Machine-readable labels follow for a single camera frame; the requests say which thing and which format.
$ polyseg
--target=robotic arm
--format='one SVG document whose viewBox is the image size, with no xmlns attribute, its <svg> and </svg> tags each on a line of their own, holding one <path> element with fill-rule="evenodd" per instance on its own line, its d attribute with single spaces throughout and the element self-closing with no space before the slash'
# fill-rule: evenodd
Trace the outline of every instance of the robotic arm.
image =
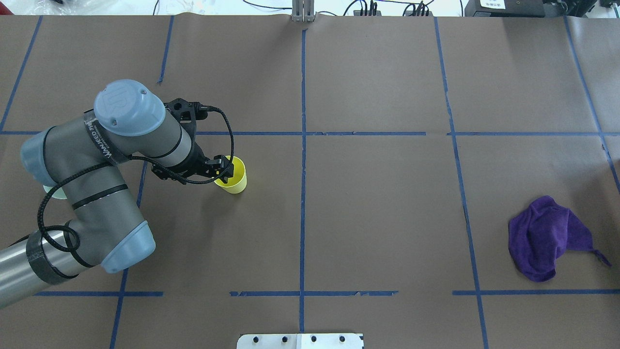
<svg viewBox="0 0 620 349">
<path fill-rule="evenodd" d="M 149 256 L 153 235 L 117 165 L 144 160 L 161 179 L 226 183 L 232 162 L 222 155 L 205 157 L 195 143 L 196 121 L 210 111 L 226 121 L 232 159 L 233 133 L 221 110 L 183 99 L 162 103 L 133 80 L 110 83 L 83 117 L 26 141 L 21 151 L 26 170 L 53 189 L 39 209 L 39 230 L 0 251 L 0 308 L 95 265 L 116 273 Z M 192 175 L 211 179 L 192 181 Z M 43 210 L 60 187 L 77 219 L 45 227 Z"/>
</svg>

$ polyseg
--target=white label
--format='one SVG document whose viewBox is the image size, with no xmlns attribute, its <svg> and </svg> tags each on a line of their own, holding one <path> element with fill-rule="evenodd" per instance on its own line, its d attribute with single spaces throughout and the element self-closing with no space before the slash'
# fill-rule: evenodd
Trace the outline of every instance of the white label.
<svg viewBox="0 0 620 349">
<path fill-rule="evenodd" d="M 480 6 L 489 9 L 506 9 L 506 4 L 503 0 L 480 0 Z"/>
</svg>

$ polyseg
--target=yellow cup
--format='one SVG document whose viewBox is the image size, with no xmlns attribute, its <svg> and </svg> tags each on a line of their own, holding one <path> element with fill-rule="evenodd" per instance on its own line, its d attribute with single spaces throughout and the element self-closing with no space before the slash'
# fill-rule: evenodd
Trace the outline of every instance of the yellow cup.
<svg viewBox="0 0 620 349">
<path fill-rule="evenodd" d="M 228 178 L 228 183 L 222 182 L 221 179 L 216 179 L 215 184 L 231 194 L 239 194 L 247 185 L 246 166 L 243 164 L 243 161 L 236 156 L 232 159 L 232 162 L 234 165 L 232 178 Z"/>
</svg>

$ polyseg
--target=black box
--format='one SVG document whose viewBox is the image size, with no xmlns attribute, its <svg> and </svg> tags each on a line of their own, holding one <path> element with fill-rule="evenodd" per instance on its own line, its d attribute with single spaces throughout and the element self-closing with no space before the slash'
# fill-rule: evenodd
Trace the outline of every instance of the black box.
<svg viewBox="0 0 620 349">
<path fill-rule="evenodd" d="M 467 17 L 544 17 L 543 0 L 469 0 Z"/>
</svg>

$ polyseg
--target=red object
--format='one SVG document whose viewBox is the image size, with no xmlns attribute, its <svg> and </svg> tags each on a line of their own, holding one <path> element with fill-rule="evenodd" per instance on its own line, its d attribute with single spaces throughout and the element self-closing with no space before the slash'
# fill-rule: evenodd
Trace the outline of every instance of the red object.
<svg viewBox="0 0 620 349">
<path fill-rule="evenodd" d="M 0 1 L 0 14 L 13 14 L 13 12 Z"/>
</svg>

